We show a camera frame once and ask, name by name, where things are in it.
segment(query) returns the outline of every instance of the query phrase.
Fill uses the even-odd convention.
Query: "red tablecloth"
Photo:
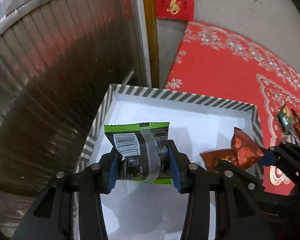
[[[276,115],[282,105],[300,114],[300,75],[291,66],[248,38],[207,23],[188,23],[166,88],[256,105],[266,148],[280,143]],[[265,167],[264,186],[287,195],[293,183],[276,167]]]

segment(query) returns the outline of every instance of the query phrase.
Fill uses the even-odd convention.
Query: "barcode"
[[[140,144],[134,133],[115,133],[113,139],[115,147],[123,157],[140,155]]]

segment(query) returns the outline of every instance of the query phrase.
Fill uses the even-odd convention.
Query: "metal screw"
[[[63,172],[63,171],[59,171],[57,174],[56,174],[56,177],[58,178],[58,179],[61,179],[61,178],[63,178],[65,176],[65,173]]]
[[[191,169],[191,170],[196,170],[198,168],[198,165],[197,164],[195,164],[195,163],[190,163],[189,164],[189,169]]]
[[[98,169],[100,169],[100,164],[99,163],[94,163],[94,164],[92,164],[91,165],[91,169],[93,169],[93,170],[98,170]]]
[[[233,173],[232,171],[225,171],[225,175],[228,177],[228,178],[231,178],[233,176]]]
[[[250,184],[248,185],[248,188],[249,188],[250,190],[254,190],[255,187],[256,187],[256,185],[254,185],[253,183],[250,183]]]

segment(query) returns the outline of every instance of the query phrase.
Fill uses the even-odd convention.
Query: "gold calligraphy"
[[[221,160],[227,161],[227,162],[231,162],[230,160],[228,160],[228,158],[230,158],[230,156],[227,156],[226,158],[221,158]]]
[[[177,2],[177,0],[171,0],[170,7],[167,9],[167,12],[171,12],[171,14],[176,15],[180,11],[181,2]]]

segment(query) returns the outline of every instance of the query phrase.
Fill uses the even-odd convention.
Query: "black and white striped border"
[[[80,172],[89,165],[89,160],[93,152],[94,144],[99,135],[100,128],[104,122],[106,113],[112,102],[115,94],[134,95],[139,97],[158,98],[170,101],[187,102],[197,105],[212,106],[225,109],[233,109],[238,111],[252,110],[252,129],[254,133],[254,140],[263,146],[262,131],[260,126],[260,119],[257,112],[257,107],[253,104],[237,102],[234,100],[216,98],[210,96],[201,96],[197,94],[188,94],[186,92],[177,92],[158,88],[145,88],[129,85],[110,85],[107,93],[104,96],[102,104],[99,107],[98,113],[92,123],[92,127],[88,134],[86,143],[83,147],[80,159],[77,163],[76,171]]]

